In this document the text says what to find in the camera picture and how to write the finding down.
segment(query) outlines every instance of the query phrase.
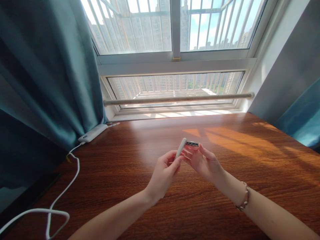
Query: white cable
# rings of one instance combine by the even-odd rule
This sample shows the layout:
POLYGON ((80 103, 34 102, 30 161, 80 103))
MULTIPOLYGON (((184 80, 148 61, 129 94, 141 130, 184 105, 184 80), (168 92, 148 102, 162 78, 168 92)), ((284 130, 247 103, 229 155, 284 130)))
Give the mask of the white cable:
MULTIPOLYGON (((76 178, 77 178, 77 176, 78 176, 78 174, 79 174, 79 171, 80 171, 79 158, 75 157, 75 156, 71 153, 71 151, 69 152, 69 154, 72 155, 72 156, 77 160, 77 166, 78 166, 77 173, 76 173, 76 175, 74 176, 74 178, 72 179, 72 181, 69 183, 69 185, 68 185, 68 186, 63 190, 63 192, 56 198, 56 200, 54 200, 54 202, 53 202, 53 203, 51 204, 51 206, 50 206, 50 209, 53 209, 54 204, 55 204, 55 203, 58 201, 58 199, 65 193, 65 191, 68 190, 68 188, 71 186, 71 184, 74 182, 74 180, 76 180, 76 178)), ((50 225, 51 225, 51 213, 48 214, 48 221, 47 221, 47 228, 46 228, 46 239, 47 239, 47 240, 54 238, 54 236, 57 235, 58 232, 60 231, 60 229, 59 229, 58 231, 56 231, 56 233, 55 233, 52 237, 50 237, 50 225)))
POLYGON ((59 232, 60 230, 68 223, 69 219, 70 219, 70 215, 67 212, 64 211, 58 211, 58 210, 53 210, 53 206, 54 204, 57 202, 57 200, 68 190, 68 188, 71 186, 71 184, 74 182, 74 180, 77 178, 79 171, 80 171, 80 161, 79 158, 75 157, 72 154, 72 151, 75 150, 76 148, 80 147, 81 145, 85 144, 85 142, 81 142, 78 146, 76 146, 75 148, 73 148, 68 155, 72 155, 76 160, 77 160, 77 173, 74 176, 74 178, 72 179, 72 181, 69 183, 69 185, 64 189, 64 191, 56 198, 56 200, 54 200, 54 202, 51 204, 50 209, 46 209, 46 208, 34 208, 34 209, 30 209, 27 211, 24 211, 22 213, 20 213, 19 215, 17 215, 16 217, 14 217, 13 219, 11 219, 6 225, 4 225, 1 229, 0 229, 0 234, 3 233, 4 230, 6 230, 7 227, 9 227, 14 221, 16 221, 18 218, 22 217, 25 214, 28 213, 32 213, 32 212, 43 212, 43 213, 48 213, 48 222, 47 222, 47 228, 46 228, 46 239, 50 240, 53 239, 59 232), (58 215, 63 215, 66 217, 66 221, 64 222, 64 224, 55 232, 54 235, 52 235, 52 237, 50 237, 50 225, 51 225, 51 214, 58 214, 58 215))
POLYGON ((58 214, 58 215, 62 215, 66 217, 66 221, 64 222, 64 224, 59 228, 59 230, 57 232, 59 232, 69 221, 70 219, 70 215, 67 212, 64 211, 58 211, 58 210, 50 210, 50 209, 46 209, 46 208, 34 208, 34 209, 30 209, 27 210, 23 213, 20 213, 18 216, 14 217, 13 219, 11 219, 6 225, 4 225, 1 229, 0 229, 0 234, 3 233, 4 230, 6 230, 7 227, 9 227, 14 221, 16 221, 18 218, 22 217, 23 215, 26 215, 28 213, 32 213, 32 212, 43 212, 43 213, 53 213, 53 214, 58 214))

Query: curtain rod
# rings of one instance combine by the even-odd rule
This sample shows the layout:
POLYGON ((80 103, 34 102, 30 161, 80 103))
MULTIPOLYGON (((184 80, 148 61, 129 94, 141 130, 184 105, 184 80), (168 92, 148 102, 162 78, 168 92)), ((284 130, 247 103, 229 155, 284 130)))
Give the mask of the curtain rod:
POLYGON ((208 96, 188 96, 188 97, 168 97, 168 98, 142 98, 142 99, 124 99, 124 100, 103 100, 103 105, 127 105, 127 104, 151 104, 151 103, 168 103, 168 102, 192 102, 192 101, 209 101, 223 99, 253 98, 254 93, 225 94, 225 95, 208 95, 208 96))

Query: window pane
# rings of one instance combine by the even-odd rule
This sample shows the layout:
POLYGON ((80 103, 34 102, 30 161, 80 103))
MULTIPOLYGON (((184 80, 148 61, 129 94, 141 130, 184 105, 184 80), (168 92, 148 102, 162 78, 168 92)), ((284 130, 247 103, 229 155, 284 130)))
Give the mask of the window pane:
POLYGON ((249 48, 265 3, 214 0, 212 4, 211 0, 203 0, 201 7, 201 0, 193 0, 190 9, 190 1, 182 0, 181 51, 249 48))
POLYGON ((165 107, 232 103, 232 100, 174 102, 175 97, 234 94, 243 72, 219 72, 138 77, 108 78, 117 99, 166 98, 172 103, 123 105, 132 107, 165 107))
POLYGON ((81 0, 99 55, 172 51, 169 0, 81 0))

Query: wooden desk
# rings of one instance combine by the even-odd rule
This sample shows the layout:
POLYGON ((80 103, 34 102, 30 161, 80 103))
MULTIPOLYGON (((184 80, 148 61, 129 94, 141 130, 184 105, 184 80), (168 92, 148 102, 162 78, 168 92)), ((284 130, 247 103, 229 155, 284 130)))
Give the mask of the wooden desk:
MULTIPOLYGON (((252 114, 226 114, 122 122, 75 151, 80 174, 56 203, 71 218, 56 239, 147 186, 156 160, 182 138, 201 142, 222 166, 320 234, 320 155, 252 114)), ((69 184, 76 164, 34 207, 48 208, 69 184)), ((64 219, 53 217, 52 231, 64 219)), ((46 215, 29 214, 6 239, 44 239, 46 215)), ((153 208, 121 239, 264 239, 265 234, 187 164, 153 208)))

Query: beaded bracelet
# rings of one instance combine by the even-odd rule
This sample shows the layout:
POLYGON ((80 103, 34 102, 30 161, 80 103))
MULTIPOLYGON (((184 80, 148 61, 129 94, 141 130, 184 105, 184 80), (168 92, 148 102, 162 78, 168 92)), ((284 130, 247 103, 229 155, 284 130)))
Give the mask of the beaded bracelet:
POLYGON ((242 182, 242 183, 246 186, 246 198, 245 198, 243 204, 241 204, 240 207, 236 206, 236 208, 239 211, 243 211, 245 209, 245 207, 248 205, 248 201, 249 201, 249 187, 245 182, 242 182))

